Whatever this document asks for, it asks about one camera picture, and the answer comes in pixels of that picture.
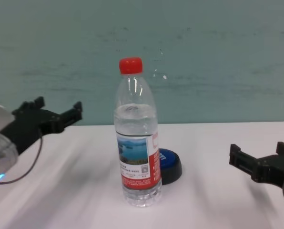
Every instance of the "plastic water bottle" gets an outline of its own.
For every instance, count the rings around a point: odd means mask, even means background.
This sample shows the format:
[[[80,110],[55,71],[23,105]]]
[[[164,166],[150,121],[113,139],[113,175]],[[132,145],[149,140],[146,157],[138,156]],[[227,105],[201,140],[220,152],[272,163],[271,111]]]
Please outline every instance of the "plastic water bottle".
[[[161,194],[157,111],[142,76],[142,60],[120,60],[122,82],[117,92],[114,126],[117,132],[122,186],[134,206],[155,203]]]

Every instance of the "landscape image on label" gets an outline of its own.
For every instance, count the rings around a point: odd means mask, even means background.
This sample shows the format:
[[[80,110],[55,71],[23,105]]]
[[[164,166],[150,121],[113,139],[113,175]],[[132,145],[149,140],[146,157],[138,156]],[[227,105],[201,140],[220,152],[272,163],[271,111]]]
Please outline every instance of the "landscape image on label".
[[[118,137],[120,160],[129,165],[148,163],[146,139],[126,139]]]

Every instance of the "red bottle cap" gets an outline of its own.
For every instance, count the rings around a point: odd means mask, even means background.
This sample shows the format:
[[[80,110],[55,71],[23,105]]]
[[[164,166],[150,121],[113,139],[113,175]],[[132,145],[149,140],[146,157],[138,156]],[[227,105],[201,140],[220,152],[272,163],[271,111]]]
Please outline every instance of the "red bottle cap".
[[[139,57],[121,59],[119,62],[121,74],[138,74],[143,72],[142,60]]]

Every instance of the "bottle label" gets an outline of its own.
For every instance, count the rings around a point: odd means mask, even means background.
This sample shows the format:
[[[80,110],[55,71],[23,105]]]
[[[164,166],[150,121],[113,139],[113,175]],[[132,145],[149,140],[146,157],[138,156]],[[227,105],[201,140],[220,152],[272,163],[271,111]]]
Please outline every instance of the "bottle label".
[[[132,189],[148,189],[161,178],[158,133],[151,136],[117,134],[123,184]]]

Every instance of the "qr code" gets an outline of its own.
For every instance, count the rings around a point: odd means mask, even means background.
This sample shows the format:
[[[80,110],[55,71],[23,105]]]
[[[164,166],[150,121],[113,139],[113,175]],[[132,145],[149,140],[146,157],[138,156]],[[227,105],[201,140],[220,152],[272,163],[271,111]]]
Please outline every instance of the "qr code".
[[[142,173],[148,173],[148,165],[141,166]]]

